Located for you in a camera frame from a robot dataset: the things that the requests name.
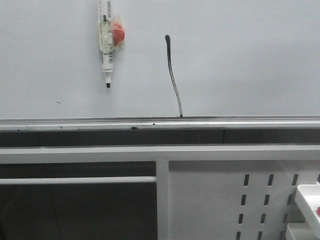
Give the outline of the white lower storage tray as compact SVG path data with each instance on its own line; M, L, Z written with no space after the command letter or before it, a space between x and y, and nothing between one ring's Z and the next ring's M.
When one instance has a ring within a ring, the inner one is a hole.
M314 238L311 228L305 222L291 222L287 225L286 240L313 240Z

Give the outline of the large whiteboard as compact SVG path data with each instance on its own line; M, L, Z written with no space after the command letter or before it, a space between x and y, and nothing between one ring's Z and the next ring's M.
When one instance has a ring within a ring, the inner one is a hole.
M0 3L0 129L318 128L317 0L114 0L105 84L95 0Z

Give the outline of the white upper storage tray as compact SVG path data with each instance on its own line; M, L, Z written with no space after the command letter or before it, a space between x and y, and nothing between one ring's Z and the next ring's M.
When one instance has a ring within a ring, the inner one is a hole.
M320 185L300 184L296 188L295 202L316 238L320 239Z

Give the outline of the white black-tip whiteboard marker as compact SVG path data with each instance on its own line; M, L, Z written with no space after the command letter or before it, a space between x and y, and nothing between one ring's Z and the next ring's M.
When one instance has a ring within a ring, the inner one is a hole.
M101 68L106 88L111 87L114 71L114 35L112 31L112 10L110 0L98 1L98 41L101 55Z

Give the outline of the red round magnet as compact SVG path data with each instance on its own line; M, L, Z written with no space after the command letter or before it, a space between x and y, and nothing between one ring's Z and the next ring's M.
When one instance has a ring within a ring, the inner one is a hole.
M115 50L121 50L125 45L125 29L120 16L116 16L111 21L111 30L113 34L113 43Z

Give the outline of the white whiteboard stand frame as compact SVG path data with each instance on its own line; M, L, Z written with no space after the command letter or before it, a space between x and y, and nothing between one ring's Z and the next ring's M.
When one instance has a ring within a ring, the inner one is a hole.
M3 148L3 240L283 240L318 145Z

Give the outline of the white storage tray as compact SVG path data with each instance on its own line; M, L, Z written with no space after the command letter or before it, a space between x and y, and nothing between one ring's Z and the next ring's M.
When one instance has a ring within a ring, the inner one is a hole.
M320 185L300 184L296 188L295 202L316 238L320 239Z
M314 238L311 228L305 222L291 222L287 225L286 240L313 240Z

